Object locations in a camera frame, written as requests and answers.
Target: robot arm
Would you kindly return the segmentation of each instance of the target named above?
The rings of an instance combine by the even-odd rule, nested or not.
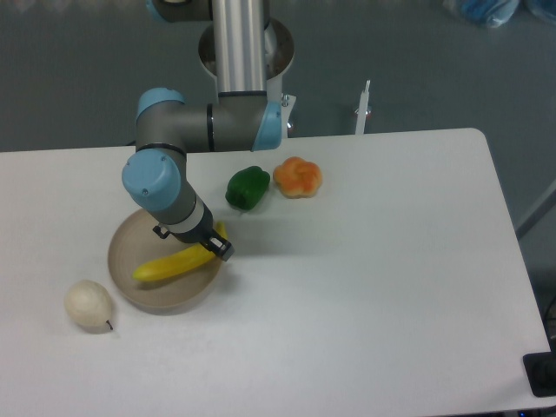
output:
[[[169,6],[168,0],[153,1]],[[123,168],[122,182],[159,221],[154,231],[161,238],[200,242],[226,261],[234,249],[214,231],[210,210],[187,181],[187,153],[277,148],[281,106],[267,100],[262,0],[212,0],[212,14],[219,103],[187,106],[169,89],[143,94],[136,153]]]

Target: gray floor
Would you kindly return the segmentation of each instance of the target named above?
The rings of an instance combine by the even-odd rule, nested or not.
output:
[[[64,12],[44,7],[54,0],[23,12],[13,2],[0,0],[0,151],[128,143],[136,101],[155,86],[215,100],[196,54],[206,23],[156,23],[138,1],[73,0]],[[483,30],[440,0],[271,4],[295,39],[284,89],[298,96],[298,136],[353,133],[350,110],[370,78],[367,133],[482,130],[514,222],[556,178],[556,26],[522,9]],[[556,292],[556,210],[522,250],[546,303]]]

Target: green bell pepper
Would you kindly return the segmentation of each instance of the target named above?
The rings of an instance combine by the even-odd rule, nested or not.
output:
[[[249,211],[262,199],[269,183],[270,174],[261,167],[243,169],[229,180],[226,200],[238,209]]]

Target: blue joint cap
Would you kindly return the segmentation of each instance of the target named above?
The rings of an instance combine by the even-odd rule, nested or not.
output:
[[[139,118],[143,111],[148,109],[150,106],[161,102],[185,103],[185,98],[183,98],[182,94],[179,91],[175,91],[174,89],[165,89],[163,87],[145,91],[144,93],[142,93],[142,96],[139,99],[139,104],[137,105],[136,120]]]
[[[281,105],[268,102],[252,151],[276,149],[281,143]]]
[[[153,4],[153,0],[147,0],[146,6],[147,6],[147,10],[149,11],[150,15],[156,21],[165,22],[165,23],[168,22],[164,17],[160,16],[160,13],[158,13],[158,10],[156,9],[155,5]]]
[[[125,189],[147,211],[161,211],[175,202],[182,178],[174,160],[159,149],[140,150],[122,170]]]

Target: metal arm tube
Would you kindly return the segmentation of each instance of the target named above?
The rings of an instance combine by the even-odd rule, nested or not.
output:
[[[213,0],[219,93],[266,91],[262,0]]]

